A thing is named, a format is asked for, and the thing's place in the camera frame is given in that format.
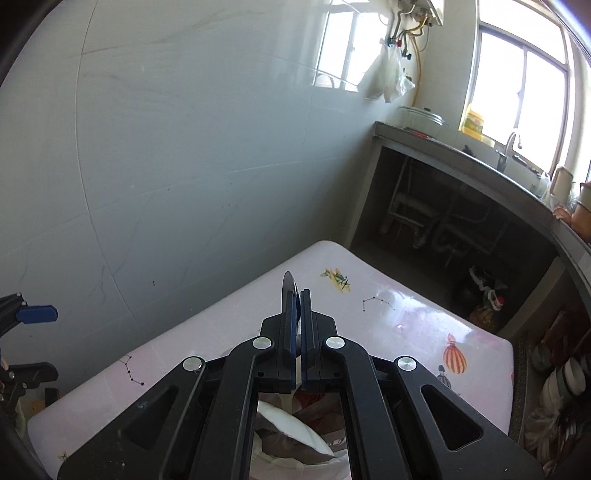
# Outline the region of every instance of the yellow container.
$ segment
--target yellow container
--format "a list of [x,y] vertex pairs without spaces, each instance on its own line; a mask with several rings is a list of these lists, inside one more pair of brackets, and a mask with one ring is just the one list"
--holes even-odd
[[462,132],[470,135],[472,138],[482,140],[482,128],[484,127],[484,116],[472,110],[472,105],[468,105],[466,119],[462,125]]

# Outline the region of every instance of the white tiled wall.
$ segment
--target white tiled wall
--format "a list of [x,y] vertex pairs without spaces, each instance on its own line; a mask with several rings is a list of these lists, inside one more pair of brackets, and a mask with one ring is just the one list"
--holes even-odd
[[60,318],[4,336],[10,362],[53,362],[71,390],[341,239],[373,123],[411,94],[313,86],[327,3],[64,0],[46,18],[0,88],[0,295]]
[[476,40],[476,0],[446,2],[445,22],[430,29],[417,106],[447,122],[440,140],[454,145],[472,71]]

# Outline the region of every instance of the metal screw cap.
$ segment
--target metal screw cap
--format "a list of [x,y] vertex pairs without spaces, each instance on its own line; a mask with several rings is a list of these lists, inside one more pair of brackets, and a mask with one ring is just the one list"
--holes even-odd
[[338,350],[345,346],[345,341],[341,337],[328,337],[326,339],[326,346]]
[[252,346],[258,350],[266,350],[267,348],[269,348],[271,345],[273,344],[273,342],[271,342],[270,339],[268,339],[267,337],[259,337],[259,338],[255,338],[252,341]]
[[203,366],[203,362],[197,356],[190,356],[183,362],[183,368],[188,372],[196,372]]
[[398,359],[398,368],[406,372],[411,372],[417,367],[417,361],[409,356],[403,356]]

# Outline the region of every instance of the under-sink pipe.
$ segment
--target under-sink pipe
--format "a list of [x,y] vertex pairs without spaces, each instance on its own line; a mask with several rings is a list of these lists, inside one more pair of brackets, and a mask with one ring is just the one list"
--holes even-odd
[[392,197],[390,198],[390,203],[388,205],[388,210],[386,211],[386,215],[382,220],[382,223],[379,226],[379,233],[380,235],[386,235],[389,232],[392,223],[394,222],[393,213],[396,213],[396,209],[398,208],[398,204],[395,206],[396,197],[398,196],[398,189],[400,188],[400,183],[402,182],[402,176],[404,175],[404,170],[408,162],[411,161],[410,158],[405,155],[404,162],[402,163],[402,167],[400,168],[400,173],[398,174],[398,179],[396,180],[396,185],[394,187],[394,192],[392,193]]
[[[451,199],[449,205],[447,206],[447,210],[443,214],[443,216],[441,214],[439,214],[439,212],[436,211],[434,208],[432,208],[431,206],[427,205],[426,203],[423,203],[422,201],[416,199],[415,197],[411,197],[410,195],[408,195],[404,192],[396,193],[396,195],[392,197],[392,202],[391,202],[391,205],[388,209],[388,215],[387,215],[387,217],[389,219],[388,229],[394,220],[397,220],[397,221],[409,226],[414,232],[413,248],[421,248],[422,246],[424,246],[427,243],[428,237],[430,236],[433,229],[437,226],[437,229],[433,235],[433,238],[431,239],[431,247],[436,252],[438,252],[438,253],[451,252],[451,254],[455,257],[465,257],[467,255],[469,249],[464,249],[464,250],[457,249],[452,244],[445,244],[445,243],[441,243],[439,241],[440,237],[443,235],[443,232],[448,231],[452,235],[456,236],[463,243],[468,244],[470,247],[477,249],[478,251],[484,253],[487,256],[492,255],[494,253],[494,251],[496,250],[496,247],[498,246],[499,241],[501,240],[502,236],[505,234],[505,232],[509,226],[509,222],[508,221],[504,222],[503,226],[501,227],[501,229],[497,233],[495,239],[492,241],[492,243],[490,244],[490,246],[488,248],[481,245],[476,240],[472,239],[468,234],[462,232],[458,227],[452,225],[449,222],[450,218],[452,218],[452,217],[460,218],[460,219],[466,220],[470,223],[478,224],[478,223],[483,223],[484,221],[486,221],[486,219],[489,216],[490,208],[487,210],[487,212],[485,213],[483,218],[477,219],[477,220],[468,219],[466,217],[461,217],[459,215],[456,216],[452,213],[453,209],[454,209],[455,205],[457,204],[457,201],[460,197],[460,192],[462,190],[464,190],[465,188],[466,188],[466,185],[462,184],[460,189],[456,190],[453,193],[452,199]],[[423,225],[421,222],[419,222],[417,220],[411,219],[408,216],[401,215],[401,214],[397,213],[398,207],[401,204],[406,205],[406,206],[412,208],[413,210],[416,210],[417,212],[422,213],[426,217],[429,217],[430,218],[429,223],[427,223],[426,225]]]
[[437,225],[437,229],[435,230],[435,233],[433,234],[433,238],[431,239],[431,247],[438,253],[450,252],[455,257],[464,257],[468,253],[468,250],[465,250],[465,251],[458,250],[453,245],[439,243],[439,239],[441,238],[441,236],[443,235],[443,232],[445,231],[446,225],[449,221],[449,217],[451,217],[451,215],[452,215],[453,208],[456,206],[457,200],[460,197],[460,191],[465,190],[465,189],[466,189],[466,184],[462,183],[460,188],[453,192],[452,198],[450,199],[450,202],[447,205],[447,210],[445,211],[443,218],[439,222],[439,225]]
[[478,242],[476,242],[475,240],[473,240],[472,238],[470,238],[468,235],[466,235],[464,232],[462,232],[459,228],[453,226],[451,223],[448,223],[447,225],[445,225],[445,229],[448,232],[450,232],[453,235],[455,235],[456,237],[458,237],[464,243],[467,243],[468,245],[476,248],[480,252],[482,252],[485,255],[487,255],[487,256],[490,257],[494,253],[494,251],[496,250],[496,247],[498,246],[499,241],[501,240],[501,237],[503,236],[503,234],[506,232],[508,226],[509,226],[509,222],[505,222],[503,224],[503,226],[501,227],[501,229],[499,230],[499,232],[496,234],[496,237],[492,241],[492,243],[491,243],[491,245],[490,245],[489,248],[483,247],[481,244],[479,244]]
[[480,223],[486,222],[486,219],[488,218],[488,215],[490,214],[490,212],[491,212],[491,207],[489,206],[486,209],[486,213],[484,214],[484,217],[476,219],[476,220],[474,220],[470,217],[464,217],[463,215],[459,215],[457,213],[452,214],[452,217],[457,218],[458,220],[462,220],[464,222],[473,223],[474,225],[478,225]]

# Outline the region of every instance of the bag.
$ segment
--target bag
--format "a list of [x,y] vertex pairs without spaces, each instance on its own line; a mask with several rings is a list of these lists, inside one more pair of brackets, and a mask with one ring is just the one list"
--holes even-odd
[[377,99],[384,96],[386,103],[392,103],[396,98],[406,94],[414,88],[402,68],[402,52],[399,47],[382,47],[377,62],[377,71],[370,82],[366,98]]
[[251,479],[343,480],[349,474],[337,394],[307,395],[298,389],[259,395]]

